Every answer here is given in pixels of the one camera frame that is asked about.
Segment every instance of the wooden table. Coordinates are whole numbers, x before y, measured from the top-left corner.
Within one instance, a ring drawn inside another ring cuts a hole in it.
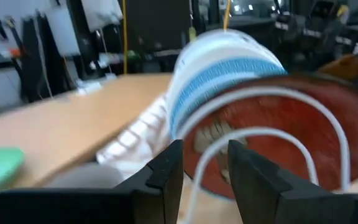
[[[146,109],[170,81],[165,75],[131,75],[89,95],[68,93],[0,116],[0,146],[18,146],[25,164],[13,187],[40,187],[57,173],[90,160]],[[191,183],[185,180],[179,222]],[[358,192],[358,181],[352,192]],[[242,223],[235,202],[200,192],[194,223]]]

